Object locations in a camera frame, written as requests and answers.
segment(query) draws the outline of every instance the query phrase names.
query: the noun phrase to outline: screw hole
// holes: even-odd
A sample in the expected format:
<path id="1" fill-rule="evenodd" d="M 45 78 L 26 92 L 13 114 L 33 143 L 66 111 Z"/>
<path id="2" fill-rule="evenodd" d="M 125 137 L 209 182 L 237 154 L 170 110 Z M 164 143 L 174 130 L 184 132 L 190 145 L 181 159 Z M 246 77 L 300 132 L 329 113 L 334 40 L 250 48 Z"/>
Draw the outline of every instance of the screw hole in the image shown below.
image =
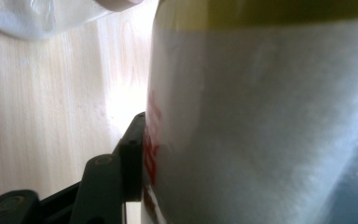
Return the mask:
<path id="1" fill-rule="evenodd" d="M 103 217 L 93 217 L 87 224 L 104 224 L 104 219 Z"/>

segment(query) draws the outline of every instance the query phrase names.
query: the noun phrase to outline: transparent plastic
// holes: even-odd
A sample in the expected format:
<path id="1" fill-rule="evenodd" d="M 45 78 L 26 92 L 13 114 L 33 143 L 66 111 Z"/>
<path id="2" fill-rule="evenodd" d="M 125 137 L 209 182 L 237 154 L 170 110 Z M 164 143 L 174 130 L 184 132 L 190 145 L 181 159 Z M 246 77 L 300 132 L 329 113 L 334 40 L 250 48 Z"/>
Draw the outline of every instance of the transparent plastic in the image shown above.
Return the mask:
<path id="1" fill-rule="evenodd" d="M 112 9 L 94 0 L 0 0 L 0 31 L 22 39 L 43 39 L 108 15 Z"/>

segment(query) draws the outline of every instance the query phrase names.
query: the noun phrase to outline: wooden surface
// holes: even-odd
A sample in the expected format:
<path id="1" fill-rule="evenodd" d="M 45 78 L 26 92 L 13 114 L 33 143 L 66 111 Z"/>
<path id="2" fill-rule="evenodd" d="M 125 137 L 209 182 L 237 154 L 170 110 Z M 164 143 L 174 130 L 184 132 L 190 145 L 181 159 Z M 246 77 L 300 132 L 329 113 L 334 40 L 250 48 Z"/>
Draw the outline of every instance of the wooden surface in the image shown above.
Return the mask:
<path id="1" fill-rule="evenodd" d="M 151 25 L 145 0 L 38 42 L 0 34 L 0 194 L 40 198 L 80 180 L 145 110 Z"/>

